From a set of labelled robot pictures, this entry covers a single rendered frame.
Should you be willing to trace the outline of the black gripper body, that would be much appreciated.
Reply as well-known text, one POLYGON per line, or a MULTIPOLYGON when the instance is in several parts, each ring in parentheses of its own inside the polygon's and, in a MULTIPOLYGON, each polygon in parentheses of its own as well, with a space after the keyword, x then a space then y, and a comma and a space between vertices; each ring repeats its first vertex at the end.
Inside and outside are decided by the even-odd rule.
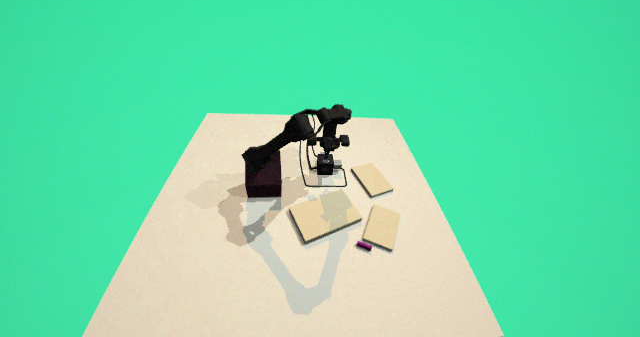
MULTIPOLYGON (((327 130, 323 126, 323 134, 326 134, 326 136, 331 136, 331 134, 334 134, 334 138, 336 140, 340 140, 341 145, 343 147, 349 147, 349 145, 350 145, 349 136, 348 135, 340 135, 340 138, 336 138, 336 136, 335 136, 336 135, 336 129, 335 130, 327 130)), ((311 138, 309 138, 308 139, 308 145, 309 146, 315 146, 315 145, 317 145, 317 142, 320 142, 320 145, 323 145, 323 144, 321 144, 321 138, 322 137, 317 137, 316 135, 311 137, 311 138)))

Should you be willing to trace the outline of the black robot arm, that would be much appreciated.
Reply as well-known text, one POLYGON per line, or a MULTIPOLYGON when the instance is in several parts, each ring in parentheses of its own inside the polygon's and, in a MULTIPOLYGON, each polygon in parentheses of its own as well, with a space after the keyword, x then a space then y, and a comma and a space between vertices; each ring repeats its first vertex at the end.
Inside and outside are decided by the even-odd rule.
MULTIPOLYGON (((289 144, 290 142, 305 141, 317 135, 324 126, 327 130, 335 130, 337 124, 345 124, 351 119, 352 110, 344 108, 343 104, 334 104, 332 108, 305 109, 292 115, 284 126, 284 131, 271 139, 265 145, 254 146, 247 149, 242 157, 251 174, 264 168, 272 159, 272 154, 289 144), (317 132, 314 130, 305 114, 316 115, 321 125, 317 132)), ((323 134, 321 144, 325 152, 335 151, 340 147, 340 140, 334 138, 334 134, 323 134)))

